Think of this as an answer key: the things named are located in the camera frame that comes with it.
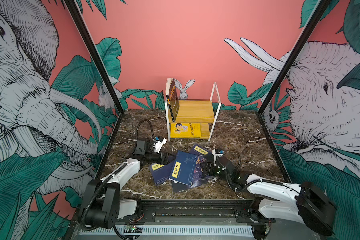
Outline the blue book with yellow label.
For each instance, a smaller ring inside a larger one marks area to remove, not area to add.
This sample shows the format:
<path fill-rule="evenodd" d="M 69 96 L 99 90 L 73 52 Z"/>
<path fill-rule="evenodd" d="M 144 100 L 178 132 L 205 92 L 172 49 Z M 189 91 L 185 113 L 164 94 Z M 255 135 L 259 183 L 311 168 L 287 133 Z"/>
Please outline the blue book with yellow label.
<path fill-rule="evenodd" d="M 169 180 L 190 186 L 192 183 L 196 162 L 199 156 L 178 151 Z"/>

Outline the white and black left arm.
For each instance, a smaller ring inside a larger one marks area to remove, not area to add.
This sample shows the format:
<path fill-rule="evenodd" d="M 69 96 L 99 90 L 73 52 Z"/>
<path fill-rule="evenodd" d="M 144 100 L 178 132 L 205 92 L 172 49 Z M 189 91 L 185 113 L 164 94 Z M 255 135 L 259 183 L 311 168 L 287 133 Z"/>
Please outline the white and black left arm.
<path fill-rule="evenodd" d="M 161 152 L 166 142 L 163 137 L 136 140 L 133 153 L 117 169 L 87 184 L 78 216 L 83 231 L 111 229 L 117 220 L 135 214 L 138 202 L 120 199 L 120 191 L 143 166 L 168 163 L 168 154 Z"/>

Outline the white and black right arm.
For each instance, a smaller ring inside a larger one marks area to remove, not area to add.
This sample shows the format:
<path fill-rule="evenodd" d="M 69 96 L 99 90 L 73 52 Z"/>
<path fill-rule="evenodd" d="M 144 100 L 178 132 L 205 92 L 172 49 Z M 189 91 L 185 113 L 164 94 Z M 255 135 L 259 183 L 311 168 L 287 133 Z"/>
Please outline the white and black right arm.
<path fill-rule="evenodd" d="M 247 212 L 253 221 L 284 219 L 304 224 L 321 236 L 334 234 L 337 206 L 315 184 L 283 183 L 238 170 L 223 151 L 213 150 L 206 158 L 209 175 L 226 181 L 235 193 L 259 195 Z"/>

